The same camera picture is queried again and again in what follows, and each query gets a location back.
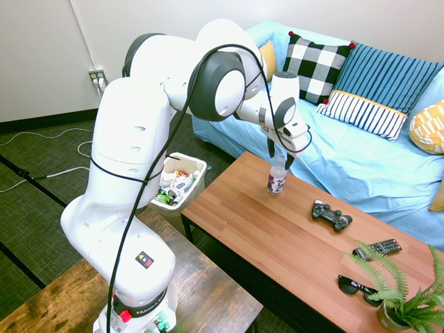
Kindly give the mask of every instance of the table leg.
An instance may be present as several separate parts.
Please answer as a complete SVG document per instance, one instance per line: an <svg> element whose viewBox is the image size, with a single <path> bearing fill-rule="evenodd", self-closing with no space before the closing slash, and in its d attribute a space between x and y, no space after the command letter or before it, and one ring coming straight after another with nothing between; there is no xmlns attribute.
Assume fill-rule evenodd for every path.
<svg viewBox="0 0 444 333"><path fill-rule="evenodd" d="M192 224L192 222L184 214L181 214L181 216L182 216L183 228L185 229L185 234L187 235L188 240L192 244L194 244L193 234L191 233L191 224Z"/></svg>

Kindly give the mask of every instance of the yellow pillow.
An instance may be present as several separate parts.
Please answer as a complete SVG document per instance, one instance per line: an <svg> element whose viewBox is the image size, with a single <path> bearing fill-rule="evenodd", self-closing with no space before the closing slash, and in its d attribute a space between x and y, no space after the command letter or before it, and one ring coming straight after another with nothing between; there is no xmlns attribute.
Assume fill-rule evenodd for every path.
<svg viewBox="0 0 444 333"><path fill-rule="evenodd" d="M259 50L261 51L262 57L264 57L266 63L266 80L270 81L273 77L273 74L278 71L278 67L276 66L275 49L273 48L273 44L270 41Z"/></svg>
<svg viewBox="0 0 444 333"><path fill-rule="evenodd" d="M430 154L444 154L444 99L413 117L409 135L419 149Z"/></svg>
<svg viewBox="0 0 444 333"><path fill-rule="evenodd" d="M431 203L429 210L432 212L443 212L444 211L444 180L441 182L438 193L435 195L435 199Z"/></svg>

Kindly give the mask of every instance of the white wall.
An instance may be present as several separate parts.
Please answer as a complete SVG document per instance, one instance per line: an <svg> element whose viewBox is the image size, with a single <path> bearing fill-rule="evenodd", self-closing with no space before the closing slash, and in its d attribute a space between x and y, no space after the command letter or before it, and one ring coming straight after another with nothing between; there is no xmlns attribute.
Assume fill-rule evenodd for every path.
<svg viewBox="0 0 444 333"><path fill-rule="evenodd" d="M443 0L72 0L109 80L143 33L194 39L216 18L277 21L444 61ZM69 0L0 1L0 122L97 108L92 62Z"/></svg>

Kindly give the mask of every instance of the sunglasses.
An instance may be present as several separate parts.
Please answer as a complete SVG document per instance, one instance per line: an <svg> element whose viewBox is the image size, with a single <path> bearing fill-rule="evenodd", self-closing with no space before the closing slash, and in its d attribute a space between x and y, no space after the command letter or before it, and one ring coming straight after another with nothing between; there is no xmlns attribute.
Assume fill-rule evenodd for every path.
<svg viewBox="0 0 444 333"><path fill-rule="evenodd" d="M352 279L349 279L348 277L338 275L338 285L340 290L343 293L346 293L347 295L354 295L358 290L362 290L364 293L364 300L366 302L374 307L377 307L381 305L382 300L369 300L368 297L373 294L377 293L376 289L368 288L362 284L359 284L356 281L353 281Z"/></svg>

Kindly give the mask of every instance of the game controller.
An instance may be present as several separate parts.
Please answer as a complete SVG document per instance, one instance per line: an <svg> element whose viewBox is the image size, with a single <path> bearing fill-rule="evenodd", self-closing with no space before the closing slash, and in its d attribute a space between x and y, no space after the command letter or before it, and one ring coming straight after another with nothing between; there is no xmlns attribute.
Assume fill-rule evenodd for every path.
<svg viewBox="0 0 444 333"><path fill-rule="evenodd" d="M333 225L336 232L341 231L349 225L353 219L349 215L342 215L340 210L331 210L330 205L325 204L321 200L315 200L313 204L313 212L311 213L313 219L321 217L322 220L327 221Z"/></svg>

